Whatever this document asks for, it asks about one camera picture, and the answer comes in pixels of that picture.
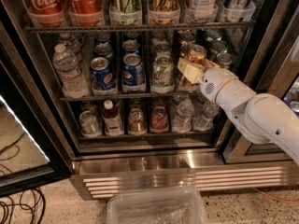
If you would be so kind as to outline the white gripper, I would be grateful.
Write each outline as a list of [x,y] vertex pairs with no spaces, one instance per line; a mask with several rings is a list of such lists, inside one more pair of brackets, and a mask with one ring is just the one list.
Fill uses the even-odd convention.
[[209,101],[215,102],[219,91],[224,85],[224,71],[209,59],[205,59],[205,68],[208,70],[204,73],[203,65],[191,63],[183,58],[178,59],[179,72],[192,84],[200,83],[203,78],[203,82],[200,85],[201,93]]

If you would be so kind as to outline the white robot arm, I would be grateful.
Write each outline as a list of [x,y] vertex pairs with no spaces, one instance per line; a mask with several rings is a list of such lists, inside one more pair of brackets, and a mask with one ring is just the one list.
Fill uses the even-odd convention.
[[205,59],[178,60],[178,70],[254,144],[274,143],[299,164],[299,118],[279,98],[257,93],[228,69]]

